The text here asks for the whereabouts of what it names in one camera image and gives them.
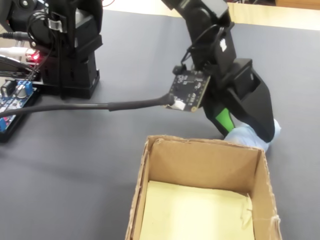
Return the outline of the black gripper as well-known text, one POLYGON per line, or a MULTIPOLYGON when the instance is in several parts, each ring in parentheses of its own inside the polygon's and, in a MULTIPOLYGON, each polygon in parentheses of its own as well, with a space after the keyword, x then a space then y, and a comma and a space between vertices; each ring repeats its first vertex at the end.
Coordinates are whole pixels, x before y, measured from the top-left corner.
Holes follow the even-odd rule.
POLYGON ((209 45, 208 61, 204 72, 210 76, 208 90, 202 99, 206 118, 226 137, 234 128, 230 112, 239 121, 253 128, 264 142, 275 136, 271 94, 266 83, 253 68, 249 58, 237 58, 232 28, 220 27, 209 45), (231 86, 228 87, 228 109, 214 95, 226 86, 225 78, 232 68, 231 86))

